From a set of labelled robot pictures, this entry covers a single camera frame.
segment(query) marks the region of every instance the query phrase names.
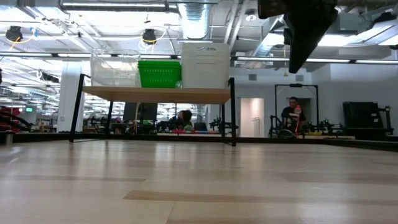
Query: person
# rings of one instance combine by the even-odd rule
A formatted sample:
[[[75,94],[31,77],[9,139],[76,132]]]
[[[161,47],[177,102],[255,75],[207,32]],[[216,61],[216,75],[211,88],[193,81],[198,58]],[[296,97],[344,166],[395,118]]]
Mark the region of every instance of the person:
[[[193,125],[191,123],[192,112],[190,110],[180,111],[178,114],[178,129],[185,131],[192,131]]]
[[[283,124],[285,128],[291,129],[292,131],[295,131],[297,122],[299,122],[300,128],[307,123],[303,111],[301,111],[300,114],[294,112],[297,105],[299,105],[299,99],[292,96],[289,99],[289,106],[282,111]]]

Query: metal frame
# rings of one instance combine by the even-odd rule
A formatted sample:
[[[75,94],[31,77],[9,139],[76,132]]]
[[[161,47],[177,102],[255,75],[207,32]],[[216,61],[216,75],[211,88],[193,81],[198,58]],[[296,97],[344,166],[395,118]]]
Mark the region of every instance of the metal frame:
[[[278,117],[278,86],[288,86],[290,88],[302,88],[304,86],[311,86],[315,87],[315,98],[317,101],[317,126],[319,126],[319,91],[318,91],[318,85],[303,85],[303,84],[275,84],[275,116]]]
[[[69,142],[74,142],[75,140],[75,133],[76,133],[76,123],[77,123],[77,117],[79,114],[79,107],[80,107],[80,99],[81,99],[81,94],[83,93],[83,83],[85,77],[91,78],[85,74],[80,74],[80,79],[79,79],[79,84],[78,84],[78,89],[77,89],[77,94],[76,94],[76,103],[75,103],[75,109],[73,111],[73,119],[72,119],[72,126],[70,129],[70,135],[69,135]],[[235,112],[235,79],[230,78],[228,80],[228,85],[231,90],[231,132],[232,132],[232,137],[231,139],[231,144],[233,147],[236,146],[236,112]],[[108,139],[110,136],[110,126],[111,126],[111,117],[112,117],[112,108],[113,108],[113,101],[111,101],[109,105],[109,111],[108,111],[108,119],[106,121],[106,127],[105,127],[105,138]],[[225,105],[221,105],[221,141],[223,143],[227,143],[226,138],[226,133],[225,133]]]

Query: shelf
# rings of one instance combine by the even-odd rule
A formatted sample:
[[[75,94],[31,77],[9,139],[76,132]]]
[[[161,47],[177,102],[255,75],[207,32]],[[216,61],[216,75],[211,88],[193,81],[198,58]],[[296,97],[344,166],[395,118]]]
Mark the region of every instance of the shelf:
[[[230,98],[228,89],[207,88],[132,88],[85,86],[83,91],[102,99],[133,103],[197,103],[225,104]]]

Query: clear plastic bin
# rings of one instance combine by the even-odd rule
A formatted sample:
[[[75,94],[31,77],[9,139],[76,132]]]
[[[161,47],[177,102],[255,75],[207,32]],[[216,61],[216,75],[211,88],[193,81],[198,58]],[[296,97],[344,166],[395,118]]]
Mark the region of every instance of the clear plastic bin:
[[[141,87],[139,59],[140,53],[136,50],[93,50],[90,58],[91,85]]]

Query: man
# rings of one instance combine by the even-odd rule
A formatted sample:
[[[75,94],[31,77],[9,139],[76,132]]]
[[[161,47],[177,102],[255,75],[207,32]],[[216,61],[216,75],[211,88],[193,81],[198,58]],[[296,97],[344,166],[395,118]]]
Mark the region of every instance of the man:
[[[291,131],[295,131],[297,122],[300,123],[300,128],[307,122],[303,111],[301,111],[300,114],[294,113],[294,109],[296,109],[298,104],[299,99],[292,96],[289,99],[289,106],[282,112],[283,124],[285,128],[290,129]]]

